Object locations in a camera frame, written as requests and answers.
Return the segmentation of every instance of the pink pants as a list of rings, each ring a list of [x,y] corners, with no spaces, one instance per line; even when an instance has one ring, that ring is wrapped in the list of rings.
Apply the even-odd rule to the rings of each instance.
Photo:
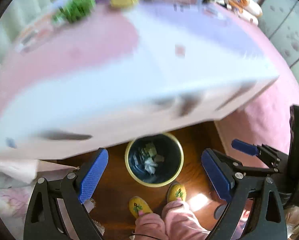
[[[162,211],[162,218],[155,213],[145,214],[135,224],[135,234],[161,240],[204,240],[209,233],[200,226],[189,205],[180,200],[168,203]],[[135,236],[135,240],[152,239],[147,236]]]

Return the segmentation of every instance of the wooden floor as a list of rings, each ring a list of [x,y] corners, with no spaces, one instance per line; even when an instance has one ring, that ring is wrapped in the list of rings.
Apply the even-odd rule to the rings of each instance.
[[[176,181],[185,185],[187,200],[198,193],[216,199],[210,181],[200,164],[200,156],[205,148],[223,151],[214,123],[205,122],[171,133],[176,136],[184,150],[184,166]],[[121,144],[107,149],[108,165],[93,194],[96,208],[90,215],[105,227],[106,240],[128,239],[134,230],[135,219],[128,209],[131,197],[140,196],[158,214],[166,204],[169,185],[160,188],[145,187],[129,175],[124,162],[126,146],[127,144]],[[91,154],[78,155],[58,163],[79,166],[88,160]],[[213,214],[218,205],[218,202],[210,201],[207,206],[195,212],[201,226],[208,230],[213,228],[216,223]]]

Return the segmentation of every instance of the foot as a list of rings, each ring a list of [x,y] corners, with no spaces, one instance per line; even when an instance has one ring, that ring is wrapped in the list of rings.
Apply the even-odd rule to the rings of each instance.
[[[172,184],[168,190],[168,203],[175,200],[185,201],[185,199],[186,189],[184,185],[179,183]]]
[[[145,202],[145,200],[141,199],[140,197],[132,197],[129,202],[129,209],[132,215],[136,218],[143,214],[147,213],[153,213],[153,211],[150,209],[148,204]]]

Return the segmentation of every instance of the pink fabric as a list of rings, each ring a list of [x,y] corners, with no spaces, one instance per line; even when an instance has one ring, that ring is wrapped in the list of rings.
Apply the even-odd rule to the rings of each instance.
[[[163,211],[162,218],[151,213],[140,216],[136,222],[135,234],[142,234],[161,240],[202,240],[209,231],[202,228],[190,211],[190,206],[181,200],[168,203]],[[135,236],[135,240],[149,240],[147,236]]]
[[[51,33],[51,15],[47,14],[34,26],[22,33],[39,29],[39,46],[22,53],[10,50],[0,70],[0,115],[17,94],[33,84],[84,68],[101,68],[132,54],[139,41],[134,25],[123,14],[112,12],[106,3],[98,3],[79,25]],[[24,37],[19,37],[16,47]]]
[[[259,45],[280,74],[278,80],[245,107],[236,110],[216,126],[226,153],[245,166],[265,167],[257,157],[232,149],[233,139],[251,144],[268,144],[288,154],[290,145],[291,105],[299,105],[299,85],[284,58],[255,25],[232,18]]]

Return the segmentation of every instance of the person's leg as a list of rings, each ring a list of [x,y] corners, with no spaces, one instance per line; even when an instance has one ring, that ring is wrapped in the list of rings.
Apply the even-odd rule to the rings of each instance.
[[[159,215],[154,214],[148,204],[140,197],[133,197],[129,209],[136,218],[135,240],[168,240],[165,225]]]
[[[200,226],[185,199],[185,187],[178,183],[171,185],[168,191],[168,203],[162,212],[166,234],[173,240],[203,240],[209,231]]]

